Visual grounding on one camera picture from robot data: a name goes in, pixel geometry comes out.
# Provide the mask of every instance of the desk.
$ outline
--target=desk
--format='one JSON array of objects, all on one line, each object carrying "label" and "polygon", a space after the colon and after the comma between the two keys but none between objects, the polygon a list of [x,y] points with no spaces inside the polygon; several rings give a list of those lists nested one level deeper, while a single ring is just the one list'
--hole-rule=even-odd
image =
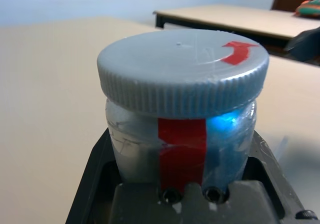
[{"label": "desk", "polygon": [[[0,217],[64,223],[107,127],[99,52],[152,27],[93,18],[0,29]],[[320,143],[320,68],[270,57],[256,129],[271,148]]]},{"label": "desk", "polygon": [[320,26],[319,20],[293,16],[291,12],[256,8],[208,5],[157,10],[156,26],[165,23],[181,26],[233,31],[262,44],[284,48],[288,40],[305,30]]}]

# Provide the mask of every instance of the table surface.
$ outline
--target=table surface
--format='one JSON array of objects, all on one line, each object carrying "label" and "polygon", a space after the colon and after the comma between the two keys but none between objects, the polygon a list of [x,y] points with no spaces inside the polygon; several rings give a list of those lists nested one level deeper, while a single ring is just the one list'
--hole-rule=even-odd
[{"label": "table surface", "polygon": [[155,13],[282,39],[291,39],[302,31],[320,26],[320,20],[295,17],[292,12],[220,4],[157,10]]},{"label": "table surface", "polygon": [[[96,59],[108,44],[155,30],[114,18],[0,29],[0,217],[64,223],[93,145],[107,127]],[[270,57],[256,129],[320,143],[320,69]]]}]

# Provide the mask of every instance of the blue light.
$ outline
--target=blue light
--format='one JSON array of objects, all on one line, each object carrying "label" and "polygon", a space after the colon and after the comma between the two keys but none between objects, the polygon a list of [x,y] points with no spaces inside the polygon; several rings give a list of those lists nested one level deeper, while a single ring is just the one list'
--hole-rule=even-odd
[{"label": "blue light", "polygon": [[221,132],[229,131],[236,125],[238,116],[239,111],[234,111],[217,117],[208,118],[206,120],[206,127],[209,130],[214,129]]}]

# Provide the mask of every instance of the red arrow sticker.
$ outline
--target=red arrow sticker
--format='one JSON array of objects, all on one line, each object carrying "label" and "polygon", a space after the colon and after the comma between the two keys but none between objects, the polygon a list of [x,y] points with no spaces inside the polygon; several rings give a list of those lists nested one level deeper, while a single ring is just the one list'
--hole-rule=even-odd
[{"label": "red arrow sticker", "polygon": [[223,47],[232,47],[234,48],[233,54],[228,57],[221,59],[221,61],[229,63],[231,65],[238,65],[241,62],[245,61],[249,57],[249,48],[258,47],[256,44],[251,43],[242,43],[238,41],[231,41],[225,44]]}]

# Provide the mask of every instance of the jar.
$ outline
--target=jar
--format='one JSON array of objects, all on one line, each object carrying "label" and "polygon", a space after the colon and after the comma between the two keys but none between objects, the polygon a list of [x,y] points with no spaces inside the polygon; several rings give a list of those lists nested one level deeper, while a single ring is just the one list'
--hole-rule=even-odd
[{"label": "jar", "polygon": [[97,59],[106,118],[125,182],[183,193],[240,180],[269,56],[232,33],[179,29],[128,37]]}]

